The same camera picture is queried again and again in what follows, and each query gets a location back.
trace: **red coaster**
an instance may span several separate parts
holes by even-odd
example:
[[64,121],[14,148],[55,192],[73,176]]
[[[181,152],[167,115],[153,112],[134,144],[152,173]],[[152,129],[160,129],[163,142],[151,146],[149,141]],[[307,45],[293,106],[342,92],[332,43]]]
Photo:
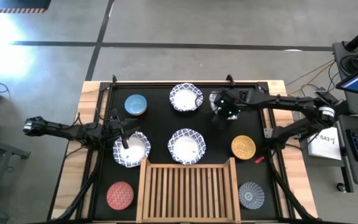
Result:
[[107,191],[106,199],[112,209],[123,210],[132,203],[134,189],[126,182],[115,182]]

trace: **blue and white patterned bowl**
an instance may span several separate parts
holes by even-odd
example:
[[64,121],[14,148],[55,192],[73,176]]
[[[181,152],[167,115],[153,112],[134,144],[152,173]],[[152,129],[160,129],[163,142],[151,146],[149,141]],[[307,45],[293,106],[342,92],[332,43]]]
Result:
[[173,133],[168,142],[168,150],[174,161],[184,165],[197,163],[205,154],[206,145],[202,135],[184,128]]
[[246,182],[239,189],[239,199],[245,208],[258,209],[265,202],[265,192],[259,185]]
[[203,93],[191,83],[175,85],[169,93],[169,101],[177,111],[193,111],[203,104]]
[[114,160],[124,167],[139,166],[143,157],[148,157],[151,145],[147,137],[140,131],[136,131],[127,140],[128,149],[124,149],[121,137],[116,140],[112,147]]

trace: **wooden slatted tray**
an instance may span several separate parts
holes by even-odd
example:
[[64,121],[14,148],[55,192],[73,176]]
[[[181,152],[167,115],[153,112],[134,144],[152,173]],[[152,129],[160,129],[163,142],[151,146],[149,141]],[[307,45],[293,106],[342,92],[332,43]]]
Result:
[[143,158],[136,222],[240,223],[234,158],[191,166]]

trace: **chair wheel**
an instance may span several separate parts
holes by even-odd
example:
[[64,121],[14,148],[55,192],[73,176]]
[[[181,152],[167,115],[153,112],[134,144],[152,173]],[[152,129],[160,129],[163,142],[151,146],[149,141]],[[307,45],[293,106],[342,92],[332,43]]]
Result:
[[347,193],[347,192],[346,192],[345,185],[344,185],[343,183],[338,183],[338,184],[336,185],[336,188],[337,188],[338,191],[340,191],[340,192]]

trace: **gray floor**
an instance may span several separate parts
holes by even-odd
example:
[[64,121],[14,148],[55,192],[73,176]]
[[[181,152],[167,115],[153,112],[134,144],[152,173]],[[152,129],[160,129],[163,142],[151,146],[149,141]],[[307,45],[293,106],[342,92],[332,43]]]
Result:
[[[93,47],[12,46],[15,40],[96,42],[108,0],[52,0],[46,14],[0,14],[0,141],[32,151],[13,159],[0,186],[9,223],[46,219],[67,141],[28,138],[26,118],[71,123]],[[353,0],[116,0],[105,42],[330,46],[358,33]],[[290,80],[332,60],[331,52],[102,47],[93,80]],[[296,90],[309,80],[290,86]],[[327,87],[327,74],[314,82]],[[306,88],[307,95],[313,95]],[[333,91],[338,98],[343,92]],[[319,217],[358,223],[356,193],[337,192],[338,168],[306,164]]]

